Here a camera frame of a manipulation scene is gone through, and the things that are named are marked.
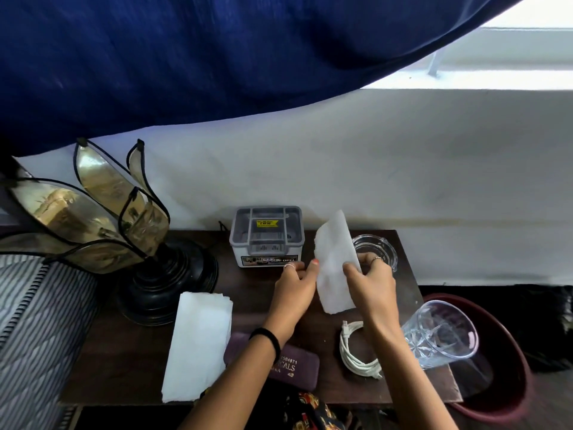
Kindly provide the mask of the person's left hand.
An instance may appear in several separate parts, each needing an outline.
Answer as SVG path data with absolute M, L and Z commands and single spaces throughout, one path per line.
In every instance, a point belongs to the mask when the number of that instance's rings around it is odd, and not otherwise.
M 262 326 L 276 335 L 281 346 L 293 335 L 316 292 L 316 284 L 304 282 L 306 268 L 301 261 L 286 264 L 275 284 L 268 316 Z

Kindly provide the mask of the person's right hand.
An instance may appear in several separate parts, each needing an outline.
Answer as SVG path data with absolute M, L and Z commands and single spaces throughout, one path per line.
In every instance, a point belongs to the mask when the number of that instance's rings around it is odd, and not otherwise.
M 396 282 L 391 267 L 374 253 L 361 253 L 357 257 L 363 282 L 360 286 L 348 286 L 348 289 L 363 317 L 364 328 L 370 336 L 384 341 L 402 338 Z

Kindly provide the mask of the white tissue sheet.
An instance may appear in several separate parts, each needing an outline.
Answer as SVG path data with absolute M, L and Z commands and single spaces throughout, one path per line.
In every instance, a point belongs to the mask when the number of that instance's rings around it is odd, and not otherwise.
M 343 265 L 348 262 L 358 270 L 361 266 L 342 210 L 317 230 L 314 255 L 320 265 L 317 291 L 324 312 L 333 315 L 355 308 Z

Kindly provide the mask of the person's right forearm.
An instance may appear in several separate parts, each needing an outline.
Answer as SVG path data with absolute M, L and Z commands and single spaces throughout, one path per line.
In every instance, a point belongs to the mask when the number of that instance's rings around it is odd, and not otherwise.
M 399 326 L 364 321 L 381 366 L 400 430 L 460 430 Z

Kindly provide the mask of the person's left forearm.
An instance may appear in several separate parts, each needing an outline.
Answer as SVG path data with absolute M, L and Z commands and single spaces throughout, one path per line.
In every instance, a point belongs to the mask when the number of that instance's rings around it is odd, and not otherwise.
M 268 339 L 257 336 L 248 341 L 177 430 L 243 430 L 274 359 Z

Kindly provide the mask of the clear glass ashtray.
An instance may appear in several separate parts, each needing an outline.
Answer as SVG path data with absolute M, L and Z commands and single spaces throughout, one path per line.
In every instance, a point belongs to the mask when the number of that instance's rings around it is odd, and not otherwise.
M 373 234 L 361 234 L 352 239 L 357 254 L 374 253 L 389 265 L 395 273 L 398 269 L 398 255 L 386 238 Z

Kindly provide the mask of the grey plastic compartment box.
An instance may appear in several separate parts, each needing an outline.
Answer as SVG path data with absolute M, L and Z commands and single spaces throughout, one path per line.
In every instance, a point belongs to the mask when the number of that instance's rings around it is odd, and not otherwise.
M 236 209 L 229 244 L 240 268 L 283 267 L 302 260 L 305 232 L 298 206 Z

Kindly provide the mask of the black wrist band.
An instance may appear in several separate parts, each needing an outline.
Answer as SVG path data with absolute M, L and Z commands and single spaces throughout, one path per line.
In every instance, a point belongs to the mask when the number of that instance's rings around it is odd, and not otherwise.
M 271 332 L 270 330 L 268 330 L 264 327 L 258 327 L 255 330 L 253 330 L 249 336 L 249 341 L 252 340 L 254 337 L 257 337 L 257 336 L 265 337 L 272 344 L 274 352 L 275 352 L 275 359 L 273 361 L 273 364 L 275 365 L 279 361 L 279 359 L 281 357 L 281 352 L 282 352 L 282 347 L 281 347 L 280 342 L 278 341 L 278 338 L 276 337 L 276 335 L 273 332 Z

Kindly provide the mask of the purple spectacle case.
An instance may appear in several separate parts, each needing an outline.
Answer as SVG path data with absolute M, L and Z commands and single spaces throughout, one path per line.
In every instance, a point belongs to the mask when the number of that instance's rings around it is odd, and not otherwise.
M 250 334 L 233 332 L 224 353 L 224 364 L 228 366 L 247 346 Z M 302 348 L 285 345 L 279 360 L 269 372 L 268 379 L 284 383 L 299 390 L 313 391 L 318 384 L 320 360 L 317 354 Z

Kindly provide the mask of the clear cut glass tumbler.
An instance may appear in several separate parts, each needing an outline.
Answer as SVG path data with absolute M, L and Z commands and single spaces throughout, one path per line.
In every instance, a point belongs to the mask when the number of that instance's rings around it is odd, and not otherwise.
M 467 360 L 479 347 L 473 322 L 462 310 L 443 300 L 424 303 L 402 326 L 402 332 L 424 370 Z

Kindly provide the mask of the folded white tissue pile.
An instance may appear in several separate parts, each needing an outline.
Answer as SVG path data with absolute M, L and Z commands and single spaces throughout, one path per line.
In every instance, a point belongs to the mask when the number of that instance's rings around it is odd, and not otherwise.
M 222 294 L 181 294 L 161 388 L 164 404 L 197 400 L 225 370 L 232 310 Z

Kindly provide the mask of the patterned dark clothing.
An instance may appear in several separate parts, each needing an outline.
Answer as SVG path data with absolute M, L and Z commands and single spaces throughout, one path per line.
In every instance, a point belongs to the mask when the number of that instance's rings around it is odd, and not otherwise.
M 243 430 L 364 430 L 349 409 L 329 406 L 315 394 L 268 380 Z

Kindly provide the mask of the maroon plastic bucket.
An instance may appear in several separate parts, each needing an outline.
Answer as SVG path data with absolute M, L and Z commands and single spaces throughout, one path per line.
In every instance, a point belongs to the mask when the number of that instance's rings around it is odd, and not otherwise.
M 423 299 L 453 304 L 477 329 L 477 354 L 450 364 L 463 398 L 461 403 L 451 403 L 452 408 L 489 425 L 508 425 L 523 419 L 533 395 L 534 377 L 505 326 L 484 308 L 460 296 L 436 293 Z

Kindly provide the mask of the dark wooden table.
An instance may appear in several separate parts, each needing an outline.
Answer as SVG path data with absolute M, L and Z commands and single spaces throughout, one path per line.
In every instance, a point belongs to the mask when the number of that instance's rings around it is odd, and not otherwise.
M 171 237 L 206 247 L 219 265 L 214 292 L 233 302 L 232 331 L 251 333 L 268 312 L 282 267 L 240 268 L 228 231 L 172 231 Z M 362 317 L 357 309 L 328 315 L 315 294 L 289 343 L 319 355 L 315 395 L 327 404 L 358 407 L 390 404 L 384 380 L 351 373 L 339 354 L 344 320 Z M 115 291 L 94 319 L 60 395 L 67 405 L 161 405 L 161 387 L 174 325 L 144 327 L 119 311 Z

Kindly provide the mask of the petal shade table lamp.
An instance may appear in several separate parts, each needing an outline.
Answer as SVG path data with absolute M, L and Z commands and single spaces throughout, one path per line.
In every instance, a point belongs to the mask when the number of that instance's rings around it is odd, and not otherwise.
M 143 140 L 122 165 L 79 137 L 73 169 L 80 187 L 35 178 L 20 165 L 0 172 L 0 193 L 28 227 L 1 236 L 0 254 L 117 278 L 118 309 L 139 325 L 168 325 L 181 294 L 213 292 L 215 257 L 194 241 L 167 236 L 171 216 L 148 182 Z

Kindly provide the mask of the dark blue curtain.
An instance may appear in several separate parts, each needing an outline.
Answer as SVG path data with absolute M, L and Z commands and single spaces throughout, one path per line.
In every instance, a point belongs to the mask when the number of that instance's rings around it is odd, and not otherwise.
M 0 0 L 0 150 L 310 105 L 522 0 Z

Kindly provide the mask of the white window frame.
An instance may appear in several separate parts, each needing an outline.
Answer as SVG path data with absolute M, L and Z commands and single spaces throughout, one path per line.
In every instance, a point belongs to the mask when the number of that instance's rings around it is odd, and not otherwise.
M 523 0 L 364 89 L 573 92 L 573 0 Z

